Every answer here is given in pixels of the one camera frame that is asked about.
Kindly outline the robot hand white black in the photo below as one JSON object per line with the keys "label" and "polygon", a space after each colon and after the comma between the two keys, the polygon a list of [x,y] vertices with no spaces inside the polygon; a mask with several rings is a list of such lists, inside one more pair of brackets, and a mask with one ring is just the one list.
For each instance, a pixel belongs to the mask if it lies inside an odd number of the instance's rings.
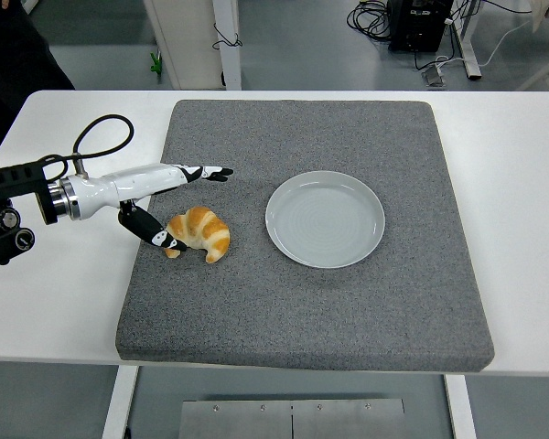
{"label": "robot hand white black", "polygon": [[104,207],[118,209],[118,221],[141,241],[169,250],[187,245],[170,234],[136,202],[199,179],[225,182],[233,171],[221,166],[156,164],[139,166],[93,179],[71,176],[62,183],[69,202],[69,216],[86,220]]}

